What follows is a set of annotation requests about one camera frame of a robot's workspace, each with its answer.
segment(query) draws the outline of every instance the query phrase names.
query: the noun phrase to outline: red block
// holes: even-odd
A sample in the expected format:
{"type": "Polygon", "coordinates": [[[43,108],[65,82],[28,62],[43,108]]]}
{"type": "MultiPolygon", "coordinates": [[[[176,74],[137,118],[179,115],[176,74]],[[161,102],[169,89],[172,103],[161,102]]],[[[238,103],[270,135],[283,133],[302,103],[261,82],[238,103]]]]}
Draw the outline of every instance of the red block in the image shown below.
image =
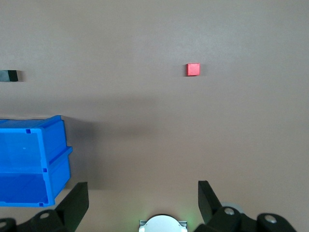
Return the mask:
{"type": "Polygon", "coordinates": [[[187,76],[199,76],[199,63],[187,64],[187,76]]]}

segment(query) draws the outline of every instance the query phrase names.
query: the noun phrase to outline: blue plastic crate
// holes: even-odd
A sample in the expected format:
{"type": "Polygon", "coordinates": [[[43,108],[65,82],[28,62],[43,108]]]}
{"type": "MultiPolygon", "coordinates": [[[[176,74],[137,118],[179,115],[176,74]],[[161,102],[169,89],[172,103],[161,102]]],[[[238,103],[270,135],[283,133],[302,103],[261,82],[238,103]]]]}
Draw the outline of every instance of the blue plastic crate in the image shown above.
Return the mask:
{"type": "Polygon", "coordinates": [[[70,178],[64,123],[0,120],[0,206],[45,207],[70,178]]]}

